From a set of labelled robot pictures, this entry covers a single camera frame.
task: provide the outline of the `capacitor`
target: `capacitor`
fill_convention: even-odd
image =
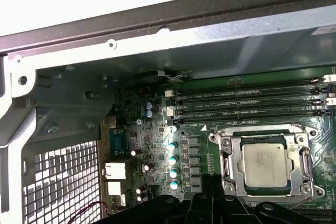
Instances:
[[[177,142],[173,142],[173,143],[170,143],[170,144],[167,146],[167,149],[168,149],[169,151],[173,151],[173,150],[175,150],[177,147],[178,147]]]
[[[146,187],[144,185],[139,186],[135,192],[136,194],[141,194],[143,191],[146,191]]]
[[[171,126],[171,128],[170,128],[171,132],[176,132],[178,130],[179,130],[179,128],[177,126]]]
[[[141,150],[140,149],[135,149],[135,150],[131,151],[131,156],[133,156],[133,157],[137,156],[139,154],[141,154]]]
[[[146,116],[147,118],[151,118],[151,117],[153,116],[153,112],[152,112],[151,110],[146,110],[146,112],[145,112],[145,116]]]
[[[141,194],[137,195],[136,200],[141,202],[144,200],[144,198],[147,196],[146,192],[142,192]]]
[[[170,176],[171,178],[176,178],[177,175],[178,175],[178,173],[179,173],[179,169],[177,169],[177,168],[173,168],[173,169],[170,170],[170,172],[169,172],[169,176]]]
[[[151,108],[153,108],[153,104],[151,102],[146,102],[145,109],[150,110]]]
[[[170,183],[170,188],[172,190],[176,190],[179,186],[180,182],[177,179],[174,179],[171,183]]]
[[[153,163],[148,163],[144,166],[145,171],[147,172],[150,169],[154,168],[154,164]]]
[[[169,158],[169,160],[168,160],[168,163],[169,163],[170,165],[175,165],[176,162],[179,160],[178,158],[179,158],[179,157],[177,157],[176,155],[171,156],[171,157]]]

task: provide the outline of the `motherboard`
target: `motherboard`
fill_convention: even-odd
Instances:
[[[119,183],[112,211],[202,191],[252,207],[269,199],[301,211],[336,209],[335,70],[121,90],[110,154],[111,164],[127,160],[129,181],[111,177]]]

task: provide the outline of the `perforated metal panel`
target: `perforated metal panel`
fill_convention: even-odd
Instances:
[[[23,187],[23,223],[59,224],[88,203],[100,200],[95,141],[35,156],[35,183]],[[101,218],[97,204],[75,223]]]

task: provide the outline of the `cpu socket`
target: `cpu socket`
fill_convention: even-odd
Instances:
[[[209,136],[218,144],[222,185],[246,202],[294,207],[325,195],[314,185],[309,141],[318,131],[301,125],[227,127]]]

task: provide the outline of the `red wire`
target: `red wire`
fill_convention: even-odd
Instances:
[[[68,224],[73,223],[80,215],[82,215],[84,212],[89,210],[91,207],[93,207],[95,204],[103,204],[104,205],[104,212],[106,216],[110,216],[108,213],[108,207],[104,201],[95,201],[87,205],[86,207],[83,207],[80,209],[69,221]]]

